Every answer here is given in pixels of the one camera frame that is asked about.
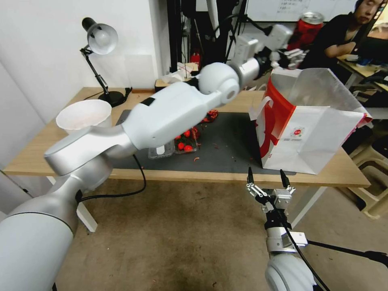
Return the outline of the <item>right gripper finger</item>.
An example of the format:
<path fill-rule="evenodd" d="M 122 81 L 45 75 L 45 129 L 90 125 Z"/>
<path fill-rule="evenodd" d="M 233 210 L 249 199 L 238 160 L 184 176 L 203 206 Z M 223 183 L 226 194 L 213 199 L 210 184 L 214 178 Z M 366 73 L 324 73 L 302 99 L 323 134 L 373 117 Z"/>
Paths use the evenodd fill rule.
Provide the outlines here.
<path fill-rule="evenodd" d="M 267 195 L 267 193 L 264 192 L 260 187 L 255 185 L 251 167 L 248 168 L 246 187 L 247 191 L 250 193 L 251 196 L 254 197 L 256 201 L 269 201 L 269 196 Z"/>
<path fill-rule="evenodd" d="M 282 181 L 282 185 L 283 185 L 284 189 L 287 190 L 289 192 L 289 194 L 293 194 L 295 192 L 296 188 L 291 186 L 291 183 L 290 183 L 288 177 L 286 176 L 286 174 L 284 173 L 284 171 L 282 169 L 280 170 L 280 177 L 281 177 L 281 181 Z"/>

